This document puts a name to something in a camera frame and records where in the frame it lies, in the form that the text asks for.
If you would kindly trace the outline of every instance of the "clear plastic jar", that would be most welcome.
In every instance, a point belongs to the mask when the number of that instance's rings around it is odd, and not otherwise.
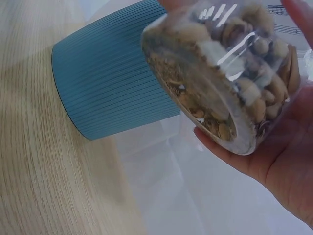
[[[166,14],[145,28],[141,45],[183,112],[225,149],[248,155],[299,91],[298,57],[261,4],[227,2]]]

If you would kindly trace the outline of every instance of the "finger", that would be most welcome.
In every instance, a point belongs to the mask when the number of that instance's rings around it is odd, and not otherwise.
[[[203,145],[208,148],[214,155],[216,155],[228,165],[240,171],[241,173],[248,175],[249,157],[239,156],[225,150],[217,143],[215,143],[205,133],[203,133],[199,128],[195,128],[194,132],[197,138],[203,143]]]
[[[295,101],[287,107],[283,119],[293,119],[301,122],[307,119],[313,109],[313,86],[307,85],[301,89]]]
[[[195,4],[198,0],[158,0],[167,11],[173,11],[182,6]]]
[[[313,9],[303,0],[281,0],[290,17],[302,30],[308,43],[313,47]]]

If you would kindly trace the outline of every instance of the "blue silicone sleeve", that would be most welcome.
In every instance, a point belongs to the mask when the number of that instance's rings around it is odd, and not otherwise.
[[[87,139],[179,114],[140,48],[144,27],[164,13],[157,0],[144,0],[87,25],[53,47],[59,96]]]

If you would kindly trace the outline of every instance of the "wooden table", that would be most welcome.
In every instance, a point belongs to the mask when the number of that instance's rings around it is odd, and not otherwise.
[[[0,234],[145,234],[114,141],[67,116],[52,46],[82,28],[78,0],[0,1]]]

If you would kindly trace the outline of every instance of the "palm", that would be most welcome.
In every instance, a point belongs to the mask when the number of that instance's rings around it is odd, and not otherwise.
[[[313,219],[313,86],[305,87],[258,150],[232,154],[195,130],[214,154],[267,187],[300,219]]]

